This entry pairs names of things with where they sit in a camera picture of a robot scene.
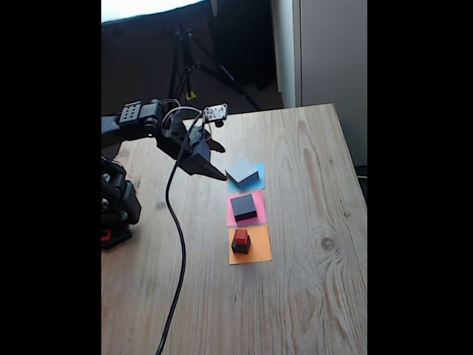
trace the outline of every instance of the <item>dark background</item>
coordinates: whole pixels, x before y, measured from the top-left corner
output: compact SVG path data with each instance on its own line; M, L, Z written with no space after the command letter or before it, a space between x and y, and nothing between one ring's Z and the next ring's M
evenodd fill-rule
M102 115L133 101L163 100L169 95L176 46L176 13L184 27L227 67L261 109L282 108L276 84L276 63L269 0L219 1L218 16L209 1L149 16L102 24ZM191 43L196 61L215 68ZM226 102L230 113L254 108L238 93L199 70L191 74L197 97L181 104L204 107Z

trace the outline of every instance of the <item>robotic arm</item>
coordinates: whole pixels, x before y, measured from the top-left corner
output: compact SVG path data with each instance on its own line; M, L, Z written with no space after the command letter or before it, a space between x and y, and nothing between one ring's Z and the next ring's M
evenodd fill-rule
M183 119L178 114L172 118L166 116L169 111L167 106L157 99L149 104L137 101L125 105L116 115L102 116L101 148L154 137L157 147L173 159L177 159L181 147L184 147L179 166L189 175L226 180L226 176L210 162L211 150L225 152L225 149L211 139L204 126L212 122L217 127L223 126L227 118L227 105L206 107L202 111L202 125L195 126L186 141L187 129ZM132 182L125 179L126 171L119 163L102 156L101 168L101 245L102 249L109 249L131 237L128 225L138 222L141 205Z

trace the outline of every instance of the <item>wood knot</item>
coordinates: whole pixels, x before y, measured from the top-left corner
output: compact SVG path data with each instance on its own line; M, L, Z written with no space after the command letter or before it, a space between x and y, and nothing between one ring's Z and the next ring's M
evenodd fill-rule
M330 251L333 249L333 240L331 238L324 238L322 239L322 248L325 251Z

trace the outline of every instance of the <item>red block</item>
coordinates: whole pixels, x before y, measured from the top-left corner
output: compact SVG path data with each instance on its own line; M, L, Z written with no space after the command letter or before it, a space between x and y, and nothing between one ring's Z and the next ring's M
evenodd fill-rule
M235 231L234 242L238 246L246 246L248 243L248 232L246 229L237 229Z

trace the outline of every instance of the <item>tripod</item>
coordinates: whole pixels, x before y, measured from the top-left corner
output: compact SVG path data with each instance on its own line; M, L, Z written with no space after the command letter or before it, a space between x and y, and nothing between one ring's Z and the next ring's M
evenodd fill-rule
M199 69L202 70L205 74L218 80L223 85L238 92L240 95L242 95L248 100L248 102L255 108L256 111L260 111L260 108L256 104L256 102L254 102L250 95L237 83L235 78L228 72L228 70L220 62L218 62L218 60L216 60L200 44L200 42L198 42L198 40L196 40L193 34L193 30L191 28L184 29L183 26L180 24L179 30L175 33L175 35L178 37L178 40L176 48L174 50L174 58L172 63L171 83L169 85L170 98L180 98L182 94L184 94L186 101L190 101L193 98L196 98L194 91L191 90L190 76L192 70ZM194 43L214 62L217 68L220 69L220 72L215 72L206 65L194 60L194 56L192 55L191 47L189 44L189 39L193 40ZM182 73L179 72L179 69L177 67L180 47L183 48L184 69ZM174 88L177 75L179 77L179 81L177 86Z

